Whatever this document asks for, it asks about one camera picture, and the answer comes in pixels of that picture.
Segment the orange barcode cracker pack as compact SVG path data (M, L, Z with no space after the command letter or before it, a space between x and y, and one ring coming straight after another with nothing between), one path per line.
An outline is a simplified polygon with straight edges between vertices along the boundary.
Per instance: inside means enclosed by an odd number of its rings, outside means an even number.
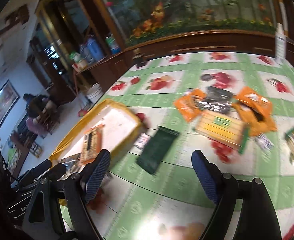
M104 125L94 126L86 131L81 148L80 163L86 165L94 161L102 149Z

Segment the yellow green-label cracker pack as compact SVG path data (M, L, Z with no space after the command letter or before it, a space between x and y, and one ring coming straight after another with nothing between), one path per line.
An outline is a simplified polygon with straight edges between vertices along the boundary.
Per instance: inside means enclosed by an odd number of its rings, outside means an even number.
M243 153L249 137L249 128L244 121L210 110L202 111L195 131L236 150L239 154Z

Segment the dark green snack pouch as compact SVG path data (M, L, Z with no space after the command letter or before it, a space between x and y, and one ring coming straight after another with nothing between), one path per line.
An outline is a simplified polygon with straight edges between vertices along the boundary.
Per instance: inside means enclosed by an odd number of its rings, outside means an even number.
M137 158L137 165L149 174L155 174L161 161L179 135L180 132L178 131L159 126L155 135L146 143L143 152Z

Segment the small blue white candy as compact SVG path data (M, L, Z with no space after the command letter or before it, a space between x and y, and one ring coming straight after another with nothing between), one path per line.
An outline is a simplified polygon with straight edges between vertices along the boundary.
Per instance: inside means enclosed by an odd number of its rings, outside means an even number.
M149 142L151 136L146 134L146 133L142 133L138 139L135 141L134 146L140 150L143 150L145 148L145 146L147 145L147 143Z

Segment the blue white patterned candy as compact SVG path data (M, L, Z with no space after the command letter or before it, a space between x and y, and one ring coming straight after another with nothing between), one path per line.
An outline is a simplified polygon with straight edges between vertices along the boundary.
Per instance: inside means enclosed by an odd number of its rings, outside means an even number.
M262 151L270 151L274 144L266 137L265 134L259 134L254 138L254 141Z

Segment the orange snack bag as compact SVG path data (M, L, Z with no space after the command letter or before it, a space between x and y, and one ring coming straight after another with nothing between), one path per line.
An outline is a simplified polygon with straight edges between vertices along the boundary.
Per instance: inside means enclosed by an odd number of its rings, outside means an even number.
M174 101L174 106L183 116L186 122L191 122L195 117L201 114L201 109L198 102L205 99L206 94L200 89L193 89L188 94L181 96Z
M237 111L240 119L245 122L250 137L277 131L276 124L270 115L264 117L242 103L232 103L232 107Z
M235 96L235 99L240 103L251 107L264 118L268 118L272 114L273 104L250 87L243 87L239 94Z

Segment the silver foil snack pack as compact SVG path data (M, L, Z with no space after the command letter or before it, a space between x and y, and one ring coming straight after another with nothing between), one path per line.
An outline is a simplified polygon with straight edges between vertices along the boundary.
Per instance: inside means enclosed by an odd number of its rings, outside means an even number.
M227 114L232 106L232 97L233 93L228 90L209 86L205 98L196 100L195 103L200 110Z

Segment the orange snack bag top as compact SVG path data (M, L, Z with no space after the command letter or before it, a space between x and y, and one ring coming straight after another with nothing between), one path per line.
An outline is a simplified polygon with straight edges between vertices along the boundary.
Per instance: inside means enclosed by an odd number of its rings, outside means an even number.
M235 96L235 99L240 103L251 107L264 118L268 118L272 114L273 104L250 87L243 87L239 94Z

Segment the silver foil pack grey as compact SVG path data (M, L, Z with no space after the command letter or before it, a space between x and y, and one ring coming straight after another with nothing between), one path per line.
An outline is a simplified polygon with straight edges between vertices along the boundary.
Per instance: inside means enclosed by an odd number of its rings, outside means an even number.
M64 164L66 167L66 173L60 178L61 180L67 179L71 174L80 171L80 155L81 153L77 153L59 161L59 163Z

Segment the seated person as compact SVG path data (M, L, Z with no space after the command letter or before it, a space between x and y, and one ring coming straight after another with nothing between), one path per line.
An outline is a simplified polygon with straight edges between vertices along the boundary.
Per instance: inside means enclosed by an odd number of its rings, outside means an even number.
M26 102L27 120L29 131L45 138L52 134L52 128L59 123L59 112L56 104L50 97L39 94L25 93L23 99Z

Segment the black round lid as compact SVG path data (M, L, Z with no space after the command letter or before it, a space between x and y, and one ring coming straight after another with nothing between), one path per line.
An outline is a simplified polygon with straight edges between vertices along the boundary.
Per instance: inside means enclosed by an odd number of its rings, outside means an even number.
M203 74L201 75L200 79L204 82L210 81L212 79L212 75L211 74Z

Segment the small dark ink bottle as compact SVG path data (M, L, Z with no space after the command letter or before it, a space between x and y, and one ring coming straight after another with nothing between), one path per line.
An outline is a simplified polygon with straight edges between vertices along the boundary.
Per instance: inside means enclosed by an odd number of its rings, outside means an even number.
M144 55L142 54L140 48L136 48L133 50L132 60L133 60L133 64L137 68L144 67L147 64L147 61L146 61Z

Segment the green plastic bottle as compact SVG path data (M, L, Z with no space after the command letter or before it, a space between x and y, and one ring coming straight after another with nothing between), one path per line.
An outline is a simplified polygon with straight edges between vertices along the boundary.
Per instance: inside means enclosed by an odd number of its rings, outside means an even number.
M121 48L118 46L118 43L116 42L112 33L109 33L105 40L112 54L117 54L121 52Z

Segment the white spray bottle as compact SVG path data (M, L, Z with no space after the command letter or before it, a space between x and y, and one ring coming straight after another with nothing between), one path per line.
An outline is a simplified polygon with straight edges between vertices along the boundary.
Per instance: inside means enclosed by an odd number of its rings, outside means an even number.
M286 35L283 30L283 25L277 23L275 33L275 61L277 64L282 64L286 58Z

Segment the framed wall painting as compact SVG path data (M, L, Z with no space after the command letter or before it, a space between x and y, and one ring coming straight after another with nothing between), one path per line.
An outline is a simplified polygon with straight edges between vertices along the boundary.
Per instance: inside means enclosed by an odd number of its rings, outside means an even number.
M12 83L7 80L0 89L0 127L19 99L20 95L13 87Z

